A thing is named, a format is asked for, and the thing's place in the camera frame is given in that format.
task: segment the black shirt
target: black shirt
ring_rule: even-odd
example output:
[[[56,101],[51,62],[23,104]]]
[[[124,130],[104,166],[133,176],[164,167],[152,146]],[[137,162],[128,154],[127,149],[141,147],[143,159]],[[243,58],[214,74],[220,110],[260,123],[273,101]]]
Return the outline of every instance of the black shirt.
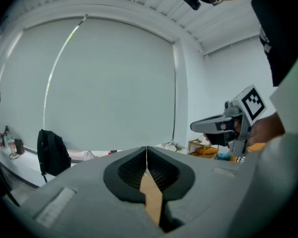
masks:
[[[260,39],[278,86],[298,57],[298,0],[252,0]]]

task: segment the white strip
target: white strip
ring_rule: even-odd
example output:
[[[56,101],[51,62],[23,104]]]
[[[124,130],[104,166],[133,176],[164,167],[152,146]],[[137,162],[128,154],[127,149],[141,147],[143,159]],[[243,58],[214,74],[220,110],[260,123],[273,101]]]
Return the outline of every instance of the white strip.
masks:
[[[55,62],[54,62],[54,64],[53,64],[52,71],[51,71],[50,76],[49,76],[48,84],[47,84],[47,86],[46,86],[45,97],[44,97],[44,108],[43,108],[43,129],[44,129],[44,130],[45,130],[45,109],[46,109],[46,100],[47,100],[47,98],[48,98],[49,87],[50,87],[51,79],[52,79],[52,76],[53,76],[53,73],[54,73],[56,64],[58,63],[59,58],[60,58],[60,56],[61,56],[61,54],[62,54],[62,52],[63,52],[65,46],[66,46],[67,43],[70,41],[71,37],[73,36],[73,34],[75,33],[75,31],[79,28],[79,26],[81,25],[81,23],[82,23],[83,21],[86,20],[86,18],[87,18],[87,14],[84,16],[84,19],[78,24],[78,26],[76,26],[76,27],[74,28],[74,30],[71,32],[71,34],[68,36],[68,38],[67,38],[66,41],[64,42],[64,44],[63,44],[63,46],[62,46],[62,48],[61,48],[61,50],[60,50],[58,56],[56,57]]]
[[[64,188],[61,193],[43,209],[35,220],[46,228],[50,228],[62,214],[75,193],[75,191],[69,188]]]

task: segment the person's hand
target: person's hand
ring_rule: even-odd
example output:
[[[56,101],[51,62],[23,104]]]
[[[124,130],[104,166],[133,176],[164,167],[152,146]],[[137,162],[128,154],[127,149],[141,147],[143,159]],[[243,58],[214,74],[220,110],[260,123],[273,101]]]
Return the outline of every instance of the person's hand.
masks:
[[[283,135],[284,133],[285,129],[283,124],[278,114],[274,113],[269,117],[259,119],[253,125],[251,135],[248,139],[248,145],[252,146],[255,143],[267,143],[269,140]]]

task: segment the white ceiling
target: white ceiling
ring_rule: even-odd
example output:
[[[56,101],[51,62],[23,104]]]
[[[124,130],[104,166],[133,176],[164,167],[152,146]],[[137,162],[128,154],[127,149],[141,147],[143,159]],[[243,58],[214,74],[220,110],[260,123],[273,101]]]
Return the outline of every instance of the white ceiling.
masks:
[[[57,0],[18,0],[9,19]],[[259,22],[250,0],[226,1],[217,6],[203,3],[198,11],[183,0],[128,0],[163,14],[185,29],[202,46],[204,54],[258,35]]]

